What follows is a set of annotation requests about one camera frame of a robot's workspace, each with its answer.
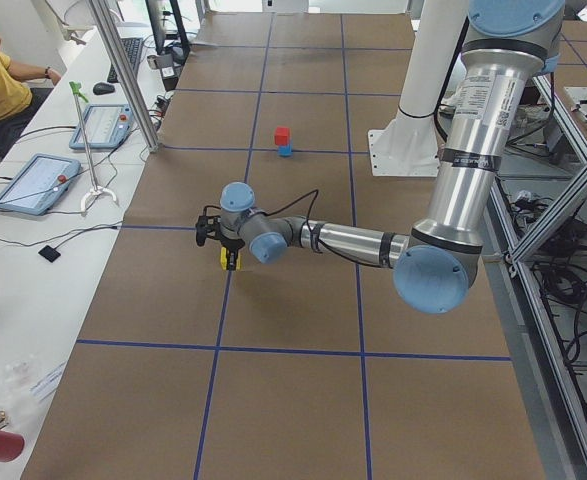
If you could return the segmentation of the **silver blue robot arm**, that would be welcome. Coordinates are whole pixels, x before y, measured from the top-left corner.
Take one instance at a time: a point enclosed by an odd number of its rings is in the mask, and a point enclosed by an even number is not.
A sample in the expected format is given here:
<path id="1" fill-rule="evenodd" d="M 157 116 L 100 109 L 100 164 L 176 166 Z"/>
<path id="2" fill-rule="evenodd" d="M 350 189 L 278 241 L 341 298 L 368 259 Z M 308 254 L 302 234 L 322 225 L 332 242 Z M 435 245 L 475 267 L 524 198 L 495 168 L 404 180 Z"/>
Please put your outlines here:
<path id="1" fill-rule="evenodd" d="M 561 1 L 472 1 L 461 49 L 466 75 L 444 145 L 426 217 L 409 235 L 311 220 L 258 209 L 242 182 L 222 191 L 219 215 L 198 221 L 197 241 L 218 240 L 231 253 L 247 247 L 262 263 L 290 246 L 331 252 L 390 268 L 399 296 L 441 314 L 460 305 L 477 275 L 478 222 L 500 166 L 526 82 L 557 64 Z"/>

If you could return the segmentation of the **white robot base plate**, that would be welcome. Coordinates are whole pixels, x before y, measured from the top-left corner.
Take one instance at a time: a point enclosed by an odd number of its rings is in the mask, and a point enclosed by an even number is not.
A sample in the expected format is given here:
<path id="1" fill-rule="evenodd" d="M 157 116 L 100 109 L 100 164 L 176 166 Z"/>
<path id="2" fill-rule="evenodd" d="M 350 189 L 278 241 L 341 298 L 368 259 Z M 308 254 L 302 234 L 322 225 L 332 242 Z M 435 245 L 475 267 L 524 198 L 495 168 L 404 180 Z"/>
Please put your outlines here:
<path id="1" fill-rule="evenodd" d="M 367 134 L 371 171 L 374 176 L 437 176 L 437 138 L 433 131 L 405 134 L 400 131 L 369 130 Z"/>

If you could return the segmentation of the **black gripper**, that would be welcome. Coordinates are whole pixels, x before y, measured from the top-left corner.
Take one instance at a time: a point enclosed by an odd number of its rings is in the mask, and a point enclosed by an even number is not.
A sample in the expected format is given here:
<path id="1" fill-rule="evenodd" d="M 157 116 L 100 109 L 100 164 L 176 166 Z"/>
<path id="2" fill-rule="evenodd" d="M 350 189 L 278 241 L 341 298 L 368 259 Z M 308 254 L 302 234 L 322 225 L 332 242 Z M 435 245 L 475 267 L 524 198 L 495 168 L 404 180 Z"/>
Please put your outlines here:
<path id="1" fill-rule="evenodd" d="M 228 238 L 222 236 L 220 240 L 222 246 L 226 251 L 226 269 L 228 271 L 235 271 L 237 269 L 237 253 L 244 246 L 245 242 L 241 238 Z"/>

